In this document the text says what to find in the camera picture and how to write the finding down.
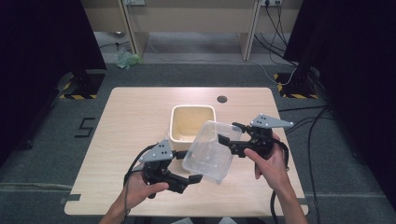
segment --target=gray carpet floor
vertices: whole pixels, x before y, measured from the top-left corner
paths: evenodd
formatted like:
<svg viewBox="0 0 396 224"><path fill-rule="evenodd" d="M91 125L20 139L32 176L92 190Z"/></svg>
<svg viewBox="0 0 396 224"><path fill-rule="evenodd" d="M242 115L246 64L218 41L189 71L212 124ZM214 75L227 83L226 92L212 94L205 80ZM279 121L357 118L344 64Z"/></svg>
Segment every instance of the gray carpet floor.
<svg viewBox="0 0 396 224"><path fill-rule="evenodd" d="M291 72L288 66L265 66L272 78ZM326 105L320 99L290 99L279 95L276 84L255 64L139 64L129 70L108 64L105 79L94 100L57 99L37 129L33 148L14 151L0 169L0 223L97 223L101 217L71 217L64 213L70 192L94 135L78 129L84 118L93 128L99 122L108 96L116 87L268 87L273 91L282 119L312 121L321 108L287 110ZM60 81L59 88L70 78ZM396 223L396 213L376 183L370 169L354 156L334 112L326 111L312 130L312 173L318 197L315 207L308 165L308 135L312 122L288 131L303 190L308 200L310 223ZM155 217L151 223L173 223L184 217ZM207 223L219 223L207 218ZM236 223L248 223L242 217ZM273 223L270 217L263 219ZM129 217L127 223L134 223Z"/></svg>

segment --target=plastic bag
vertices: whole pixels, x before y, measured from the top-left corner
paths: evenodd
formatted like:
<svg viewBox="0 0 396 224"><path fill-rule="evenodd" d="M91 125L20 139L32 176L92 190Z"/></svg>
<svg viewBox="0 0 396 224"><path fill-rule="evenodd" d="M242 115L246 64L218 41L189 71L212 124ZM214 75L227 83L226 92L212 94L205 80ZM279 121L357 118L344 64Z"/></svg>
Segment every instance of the plastic bag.
<svg viewBox="0 0 396 224"><path fill-rule="evenodd" d="M142 58L137 54L128 52L125 48L120 48L117 55L117 66L120 68L129 69L131 65L143 63Z"/></svg>

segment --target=electrical outlet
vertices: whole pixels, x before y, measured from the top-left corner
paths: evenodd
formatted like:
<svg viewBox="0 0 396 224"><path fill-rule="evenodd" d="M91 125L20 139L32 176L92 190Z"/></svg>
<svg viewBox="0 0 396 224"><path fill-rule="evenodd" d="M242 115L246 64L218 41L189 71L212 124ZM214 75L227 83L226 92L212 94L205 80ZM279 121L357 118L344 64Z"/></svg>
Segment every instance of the electrical outlet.
<svg viewBox="0 0 396 224"><path fill-rule="evenodd" d="M262 6L265 7L265 1L262 0ZM282 0L269 0L270 5L268 7L277 7L277 6L282 6Z"/></svg>
<svg viewBox="0 0 396 224"><path fill-rule="evenodd" d="M124 0L126 6L144 6L145 0Z"/></svg>

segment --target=table surface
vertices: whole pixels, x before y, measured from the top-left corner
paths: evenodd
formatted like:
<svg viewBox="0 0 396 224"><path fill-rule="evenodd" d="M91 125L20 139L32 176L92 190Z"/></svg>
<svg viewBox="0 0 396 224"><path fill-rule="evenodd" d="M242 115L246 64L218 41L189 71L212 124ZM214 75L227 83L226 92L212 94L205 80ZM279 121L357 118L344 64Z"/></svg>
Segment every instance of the table surface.
<svg viewBox="0 0 396 224"><path fill-rule="evenodd" d="M219 96L227 97L224 104ZM116 88L99 121L68 201L68 215L104 215L122 189L125 173L137 154L148 145L168 137L175 105L212 105L218 122L249 124L260 113L279 118L276 103L267 88ZM288 144L283 129L274 129ZM245 133L242 140L248 140ZM297 197L305 201L293 157L289 176ZM170 190L158 193L135 207L131 215L147 217L267 217L271 216L272 190L263 178L256 180L254 163L234 156L229 173L220 185L203 179L183 194ZM188 176L181 161L173 160L169 170ZM307 214L308 207L302 204ZM276 213L282 215L276 200Z"/></svg>

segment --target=black circular hole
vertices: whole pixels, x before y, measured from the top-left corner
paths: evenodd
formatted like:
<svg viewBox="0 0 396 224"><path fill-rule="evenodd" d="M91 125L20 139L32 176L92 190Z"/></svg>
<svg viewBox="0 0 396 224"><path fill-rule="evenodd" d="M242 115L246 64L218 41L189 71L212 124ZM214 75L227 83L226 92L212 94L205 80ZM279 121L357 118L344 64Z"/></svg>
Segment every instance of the black circular hole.
<svg viewBox="0 0 396 224"><path fill-rule="evenodd" d="M228 100L227 97L225 97L225 96L223 96L223 95L221 95L221 96L218 97L218 102L221 103L221 104L226 103L227 100Z"/></svg>

